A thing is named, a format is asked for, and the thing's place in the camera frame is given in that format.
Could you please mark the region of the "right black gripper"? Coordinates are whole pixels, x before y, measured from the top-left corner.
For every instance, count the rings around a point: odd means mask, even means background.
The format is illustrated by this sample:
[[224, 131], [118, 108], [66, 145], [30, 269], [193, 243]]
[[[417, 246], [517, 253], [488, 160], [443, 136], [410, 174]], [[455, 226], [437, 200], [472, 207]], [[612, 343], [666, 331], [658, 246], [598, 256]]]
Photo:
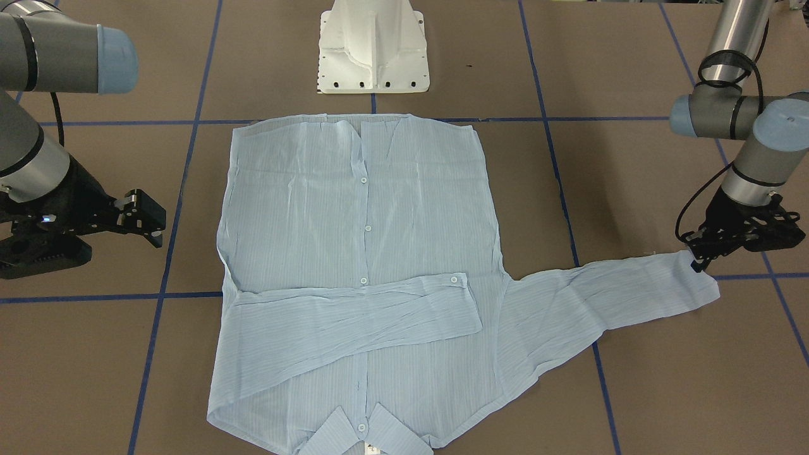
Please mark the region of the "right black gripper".
[[26, 155], [2, 161], [2, 224], [8, 237], [123, 228], [162, 248], [166, 210], [141, 189], [115, 200], [71, 155]]

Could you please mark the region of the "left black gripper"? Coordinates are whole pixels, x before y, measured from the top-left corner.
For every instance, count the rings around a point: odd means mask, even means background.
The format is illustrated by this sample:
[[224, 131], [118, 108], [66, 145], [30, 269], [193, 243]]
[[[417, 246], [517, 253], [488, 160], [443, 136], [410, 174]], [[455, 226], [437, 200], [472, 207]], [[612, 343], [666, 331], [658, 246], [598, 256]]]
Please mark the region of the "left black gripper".
[[686, 245], [690, 247], [691, 268], [696, 273], [704, 272], [719, 257], [726, 257], [756, 238], [754, 217], [783, 212], [782, 196], [775, 193], [765, 205], [745, 205], [717, 189], [705, 211], [705, 221], [696, 231], [686, 233]]

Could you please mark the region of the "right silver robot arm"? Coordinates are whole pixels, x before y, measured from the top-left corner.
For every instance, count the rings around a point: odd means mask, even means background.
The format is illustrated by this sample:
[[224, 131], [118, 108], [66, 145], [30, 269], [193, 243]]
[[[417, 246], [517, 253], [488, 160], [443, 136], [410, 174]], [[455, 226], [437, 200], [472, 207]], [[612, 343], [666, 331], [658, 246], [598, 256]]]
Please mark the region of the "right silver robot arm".
[[124, 31], [78, 22], [48, 1], [2, 2], [2, 222], [162, 246], [164, 207], [139, 189], [113, 198], [64, 146], [58, 94], [127, 94], [138, 76]]

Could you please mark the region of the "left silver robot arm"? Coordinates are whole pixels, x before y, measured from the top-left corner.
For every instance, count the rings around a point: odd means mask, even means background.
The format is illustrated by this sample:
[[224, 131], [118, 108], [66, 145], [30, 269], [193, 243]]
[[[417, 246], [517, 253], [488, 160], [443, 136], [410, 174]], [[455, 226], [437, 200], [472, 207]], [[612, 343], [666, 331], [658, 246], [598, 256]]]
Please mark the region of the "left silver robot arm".
[[765, 95], [758, 66], [774, 4], [723, 3], [693, 91], [671, 109], [678, 135], [742, 142], [712, 178], [719, 187], [704, 222], [681, 231], [683, 216], [676, 219], [676, 238], [690, 250], [696, 272], [737, 250], [789, 250], [806, 237], [800, 213], [783, 207], [781, 190], [807, 154], [807, 91]]

